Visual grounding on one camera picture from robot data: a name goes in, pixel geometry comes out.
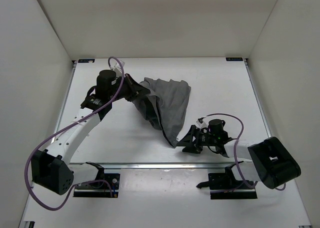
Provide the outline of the grey pleated skirt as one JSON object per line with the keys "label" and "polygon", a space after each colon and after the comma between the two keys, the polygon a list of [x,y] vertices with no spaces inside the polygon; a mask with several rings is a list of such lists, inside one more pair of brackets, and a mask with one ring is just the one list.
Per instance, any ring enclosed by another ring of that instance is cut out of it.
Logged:
{"label": "grey pleated skirt", "polygon": [[175,148],[177,137],[184,126],[191,86],[184,80],[165,81],[147,77],[139,84],[149,94],[135,99],[133,104],[143,119],[155,130],[161,131],[167,143]]}

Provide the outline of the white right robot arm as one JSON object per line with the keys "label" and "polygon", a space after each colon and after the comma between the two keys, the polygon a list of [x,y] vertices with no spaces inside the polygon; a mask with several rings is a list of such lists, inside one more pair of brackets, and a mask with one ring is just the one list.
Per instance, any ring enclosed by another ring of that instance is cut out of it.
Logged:
{"label": "white right robot arm", "polygon": [[262,182],[267,188],[276,189],[301,175],[300,166],[277,137],[246,142],[230,137],[225,124],[221,119],[208,124],[199,119],[177,143],[186,153],[200,154],[207,147],[214,154],[234,159],[221,177],[202,182],[198,188],[222,183],[226,190],[232,190],[242,186],[253,188]]}

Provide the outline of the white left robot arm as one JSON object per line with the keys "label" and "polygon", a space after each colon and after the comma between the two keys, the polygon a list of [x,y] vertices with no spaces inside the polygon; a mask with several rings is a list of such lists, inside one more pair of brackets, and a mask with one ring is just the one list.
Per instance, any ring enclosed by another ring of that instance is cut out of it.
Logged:
{"label": "white left robot arm", "polygon": [[150,94],[150,90],[137,83],[129,74],[117,77],[111,70],[100,71],[96,85],[92,86],[74,118],[74,126],[55,138],[43,151],[36,151],[31,158],[34,183],[59,195],[65,194],[72,185],[89,182],[94,187],[104,183],[102,166],[85,162],[70,166],[78,147],[89,133],[112,109],[113,101],[126,99],[133,102]]}

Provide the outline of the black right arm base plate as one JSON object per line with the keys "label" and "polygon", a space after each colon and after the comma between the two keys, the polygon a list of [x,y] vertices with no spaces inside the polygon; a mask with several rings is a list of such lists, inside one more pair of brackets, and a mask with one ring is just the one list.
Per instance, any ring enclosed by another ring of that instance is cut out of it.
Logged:
{"label": "black right arm base plate", "polygon": [[231,181],[225,173],[209,173],[211,200],[257,199],[254,188],[247,187],[242,181]]}

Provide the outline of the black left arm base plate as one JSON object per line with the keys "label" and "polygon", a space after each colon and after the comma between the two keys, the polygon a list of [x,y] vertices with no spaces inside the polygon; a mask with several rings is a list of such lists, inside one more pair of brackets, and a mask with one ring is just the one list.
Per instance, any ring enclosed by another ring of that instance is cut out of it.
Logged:
{"label": "black left arm base plate", "polygon": [[73,197],[79,198],[118,198],[121,174],[116,170],[105,170],[103,180],[95,183],[82,183],[73,190]]}

